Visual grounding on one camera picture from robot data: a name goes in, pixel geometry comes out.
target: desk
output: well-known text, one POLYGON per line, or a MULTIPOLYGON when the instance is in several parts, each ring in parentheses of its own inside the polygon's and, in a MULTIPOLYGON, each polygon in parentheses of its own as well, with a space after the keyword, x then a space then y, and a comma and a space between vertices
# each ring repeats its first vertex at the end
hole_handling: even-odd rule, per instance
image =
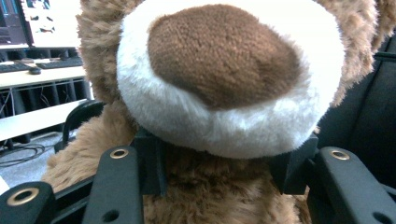
MULTIPOLYGON (((42 69, 41 75, 30 75, 28 71, 0 73, 0 90, 38 85, 48 82, 70 80, 85 77, 82 67, 42 69)), ((65 122, 67 115, 85 100, 63 105, 51 106, 24 114, 0 119, 0 141, 31 133, 40 129, 65 122)))

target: gray carpet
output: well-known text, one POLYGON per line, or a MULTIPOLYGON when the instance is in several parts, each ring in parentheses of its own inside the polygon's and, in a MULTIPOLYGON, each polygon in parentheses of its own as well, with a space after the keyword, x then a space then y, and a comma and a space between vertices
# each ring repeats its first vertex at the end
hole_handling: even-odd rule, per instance
MULTIPOLYGON (((53 146, 61 140, 61 137, 61 133, 48 133, 33 138, 29 144, 16 144, 16 148, 21 146, 34 147, 33 144, 39 144, 45 147, 45 152, 36 158, 19 164, 8 161, 24 160, 35 155, 35 152, 33 150, 23 150, 0 157, 0 176, 10 188, 25 182, 39 181, 46 170, 47 159, 50 155, 54 154, 53 146)), ((1 182, 0 178, 0 194, 4 191, 4 186, 1 187, 1 182)))

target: brown nose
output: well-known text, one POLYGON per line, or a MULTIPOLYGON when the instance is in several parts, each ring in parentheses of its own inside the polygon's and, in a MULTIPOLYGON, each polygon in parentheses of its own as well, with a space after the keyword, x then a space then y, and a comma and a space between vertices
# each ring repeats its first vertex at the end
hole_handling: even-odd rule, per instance
POLYGON ((295 51, 237 7, 192 7, 158 19, 148 55, 154 73, 211 109, 275 99, 300 74, 295 51))

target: brass grommet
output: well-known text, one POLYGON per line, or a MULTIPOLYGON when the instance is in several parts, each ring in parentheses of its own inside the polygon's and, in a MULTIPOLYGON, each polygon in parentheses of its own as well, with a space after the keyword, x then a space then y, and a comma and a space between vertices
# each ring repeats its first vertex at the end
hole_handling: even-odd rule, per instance
POLYGON ((334 158, 341 160, 341 161, 347 161, 350 159, 349 155, 346 154, 345 152, 337 149, 333 149, 330 151, 330 155, 332 155, 334 158))
POLYGON ((129 151, 126 149, 116 149, 114 151, 111 152, 110 157, 113 159, 121 159, 126 157, 126 155, 128 155, 129 151))
POLYGON ((21 189, 8 198, 7 204, 10 206, 18 206, 29 203, 38 195, 38 192, 39 190, 37 188, 21 189))

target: mounting hole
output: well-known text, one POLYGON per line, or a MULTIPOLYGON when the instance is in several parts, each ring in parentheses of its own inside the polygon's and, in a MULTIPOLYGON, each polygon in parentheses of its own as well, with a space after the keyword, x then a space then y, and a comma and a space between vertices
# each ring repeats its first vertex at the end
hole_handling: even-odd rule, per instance
POLYGON ((128 150, 126 149, 116 149, 111 152, 110 157, 113 159, 121 159, 128 155, 128 150))
POLYGON ((37 188, 18 190, 8 198, 7 204, 10 206, 18 206, 29 203, 38 195, 38 192, 39 190, 37 188))
POLYGON ((333 149, 332 151, 330 151, 330 155, 332 155, 334 158, 341 160, 341 161, 347 161, 350 159, 348 154, 346 154, 343 151, 337 150, 337 149, 333 149))
POLYGON ((119 211, 117 210, 111 210, 106 212, 103 216, 102 216, 102 220, 104 222, 112 222, 114 220, 116 220, 117 218, 119 218, 119 211))
POLYGON ((373 217, 379 221, 380 223, 383 224, 392 224, 392 220, 390 220, 390 218, 388 218, 386 215, 379 213, 379 212, 374 212, 373 213, 373 217))

